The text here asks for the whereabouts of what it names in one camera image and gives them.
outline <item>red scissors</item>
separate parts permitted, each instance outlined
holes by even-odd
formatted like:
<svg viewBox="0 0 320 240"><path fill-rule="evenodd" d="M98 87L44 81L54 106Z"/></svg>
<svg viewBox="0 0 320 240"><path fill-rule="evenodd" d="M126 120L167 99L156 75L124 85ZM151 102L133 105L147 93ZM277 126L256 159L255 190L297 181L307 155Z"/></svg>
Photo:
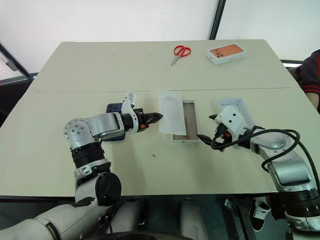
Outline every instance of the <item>red scissors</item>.
<svg viewBox="0 0 320 240"><path fill-rule="evenodd" d="M183 45L179 45L174 48L173 53L175 55L175 58L174 58L173 62L171 63L171 66L173 64L175 64L179 58L183 58L183 57L188 56L191 53L191 48L183 46Z"/></svg>

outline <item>cable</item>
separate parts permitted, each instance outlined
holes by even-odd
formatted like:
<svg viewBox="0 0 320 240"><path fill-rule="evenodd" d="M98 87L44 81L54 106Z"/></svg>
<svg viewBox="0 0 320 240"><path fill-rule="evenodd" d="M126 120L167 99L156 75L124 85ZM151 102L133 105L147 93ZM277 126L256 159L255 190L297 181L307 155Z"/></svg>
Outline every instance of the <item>cable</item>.
<svg viewBox="0 0 320 240"><path fill-rule="evenodd" d="M317 187L317 191L318 193L320 194L320 181L319 181L319 176L318 176L318 172L316 170L316 166L315 166L315 163L312 159L312 157L310 156L308 150L306 149L306 147L303 145L302 142L300 142L300 134L295 131L295 130L291 130L291 129L285 129L285 130L282 130L282 129L266 129L266 130L262 130L262 131L259 131L259 132L256 132L256 133L253 133L251 135L248 135L248 136L245 136L243 138L240 138L236 141L233 141L233 142L230 142L230 143L226 143L226 144L223 144L223 145L220 145L220 146L212 146L212 142L211 142L211 148L214 149L214 150L219 150L219 149L225 149L225 148L228 148L228 147L231 147L233 145L236 145L236 144L239 144L239 143L242 143L244 141L247 141L251 138L254 138L256 136L259 136L261 134L266 134L266 133L282 133L282 134L285 134L289 137L291 137L293 140L294 140L294 143L292 144L292 146L290 146L288 149L286 149L285 151L273 156L273 157L270 157L269 159L265 160L262 164L261 164L261 167L263 168L263 170L268 171L268 169L265 167L266 164L272 162L273 160L277 159L277 158L280 158L282 156L284 156L285 154L289 153L290 151L292 151L297 145L299 145L301 147L301 149L303 150L304 154L306 155L306 158L308 159L308 162L310 163L310 166L311 166L311 170L312 170L312 173L313 173L313 176L314 176L314 180L315 180L315 184L316 184L316 187Z"/></svg>
<svg viewBox="0 0 320 240"><path fill-rule="evenodd" d="M110 234L113 234L113 233L114 233L114 231L112 230L112 226L111 226L111 223L110 223L110 221L109 221L109 218L108 218L108 217L106 218L106 221L107 221L108 226L109 226L109 228L110 228Z"/></svg>
<svg viewBox="0 0 320 240"><path fill-rule="evenodd" d="M290 130L290 129L285 130L285 131L287 131L286 134L287 134L290 138L292 138L292 139L294 140L294 143L293 143L288 149L286 149L285 151L283 151L283 152L281 152L281 153L279 153L279 154L277 154L277 155L275 155L275 156L273 156L273 157L270 157L270 158L268 158L267 160L265 160L265 161L263 161L263 162L261 163L262 169L265 170L267 173L269 173L269 170L266 168L266 164L268 164L268 163L272 162L273 160L275 160L275 159L277 159L277 158L280 158L280 157L286 155L287 153L291 152L291 151L299 144L299 142L300 142L300 135L299 135L299 133L298 133L297 131L295 131L295 130Z"/></svg>
<svg viewBox="0 0 320 240"><path fill-rule="evenodd" d="M295 131L295 130L290 130L290 131L295 133L296 136L300 138L300 134L297 131ZM226 143L226 144L220 145L220 146L212 146L212 142L211 142L211 148L213 150L225 149L225 148L231 147L233 145L242 143L242 142L244 142L246 140L249 140L251 138L254 138L256 136L259 136L261 134L267 134L267 133L282 133L282 134L285 134L285 135L288 135L288 136L290 135L290 133L288 133L288 131L282 130L282 129L265 129L265 130L258 131L256 133L250 134L248 136L242 137L242 138L240 138L240 139L238 139L236 141L229 142L229 143Z"/></svg>

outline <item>paper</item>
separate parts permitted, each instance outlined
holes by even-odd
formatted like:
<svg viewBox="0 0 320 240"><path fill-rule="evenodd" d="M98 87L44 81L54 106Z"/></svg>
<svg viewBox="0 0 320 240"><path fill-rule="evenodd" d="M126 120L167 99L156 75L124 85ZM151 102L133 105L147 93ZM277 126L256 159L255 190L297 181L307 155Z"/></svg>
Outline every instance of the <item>paper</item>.
<svg viewBox="0 0 320 240"><path fill-rule="evenodd" d="M163 115L159 132L186 135L182 96L178 91L158 91L158 111Z"/></svg>

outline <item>floor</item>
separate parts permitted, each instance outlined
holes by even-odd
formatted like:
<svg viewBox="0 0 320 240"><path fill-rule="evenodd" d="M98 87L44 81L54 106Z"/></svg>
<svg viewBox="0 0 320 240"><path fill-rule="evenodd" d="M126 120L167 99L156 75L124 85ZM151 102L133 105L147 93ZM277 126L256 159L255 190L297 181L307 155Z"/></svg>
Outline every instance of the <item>floor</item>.
<svg viewBox="0 0 320 240"><path fill-rule="evenodd" d="M230 240L228 237L228 226L225 223L222 212L222 202L225 195L160 195L147 196L149 202L149 214L146 225L147 231L178 233L178 203L185 197L193 200L200 209L210 240ZM68 201L49 202L0 202L0 229L13 226L24 219L34 218L38 214L47 211L57 205L66 204ZM238 239L244 240L241 224L235 218L238 231ZM289 230L285 220L275 221L271 214L266 217L265 225L261 232L256 233L258 240L285 240L285 234Z"/></svg>
<svg viewBox="0 0 320 240"><path fill-rule="evenodd" d="M31 80L0 85L0 127L28 89Z"/></svg>

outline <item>table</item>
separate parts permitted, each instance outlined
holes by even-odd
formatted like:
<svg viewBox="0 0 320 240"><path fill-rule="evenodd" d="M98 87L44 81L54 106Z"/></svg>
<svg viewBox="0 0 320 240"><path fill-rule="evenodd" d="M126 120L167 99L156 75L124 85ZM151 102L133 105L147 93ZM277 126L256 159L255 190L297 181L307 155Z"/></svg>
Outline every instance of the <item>table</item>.
<svg viewBox="0 0 320 240"><path fill-rule="evenodd" d="M107 104L121 101L127 90L135 91L136 106L145 113L158 110L157 90L180 90L184 100L195 101L199 131L209 136L217 127L208 118L219 113L217 101L241 97L257 125L299 131L301 141L319 169L318 142L312 138L320 135L317 111L264 40L232 42L248 50L248 57L214 66L197 49L200 51L202 44L204 51L231 41L183 42L192 47L192 58L180 59L174 65L176 69L166 70L172 62L171 46L181 42L62 43L0 128L0 195L74 196L75 166L63 127L71 119L104 113ZM157 45L161 49L170 46L169 57L157 50ZM121 51L138 54L149 49L159 56L152 58L148 65L146 60L138 64L133 59L136 55L130 57L129 54L131 61L122 62L125 67L122 69L127 73L115 71L107 75L102 65L97 66L96 61L87 58L92 54L90 49L98 62L104 55L103 49L116 49L116 54L123 56ZM82 61L80 52L86 56ZM107 62L119 70L120 67L116 67L120 62L115 64L110 58L113 55L106 57ZM153 63L161 59L162 65ZM203 77L196 78L193 71ZM151 125L145 132L127 134L123 142L104 142L102 147L112 162L111 170L121 180L123 195L276 191L270 176L260 167L262 158L250 150L231 147L221 153L203 143L173 143L170 135L159 133L158 124Z"/></svg>
<svg viewBox="0 0 320 240"><path fill-rule="evenodd" d="M208 49L237 43L248 54L213 65ZM192 48L171 66L176 45ZM45 92L297 88L265 40L63 42L30 86Z"/></svg>

